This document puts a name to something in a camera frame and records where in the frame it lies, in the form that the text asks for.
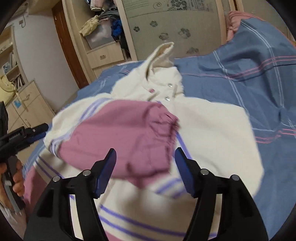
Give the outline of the person's left hand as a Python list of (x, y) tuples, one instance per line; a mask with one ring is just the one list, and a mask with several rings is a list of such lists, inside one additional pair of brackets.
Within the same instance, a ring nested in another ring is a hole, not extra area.
[[(24, 187), (24, 180), (23, 180), (23, 175), (22, 175), (22, 169), (23, 165), (20, 160), (17, 160), (16, 162), (16, 173), (13, 176), (13, 180), (15, 185), (13, 186), (13, 191), (19, 196), (22, 197), (24, 192), (25, 192), (25, 187)], [(1, 204), (9, 209), (13, 209), (13, 206), (6, 194), (6, 191), (4, 189), (3, 183), (1, 181)]]

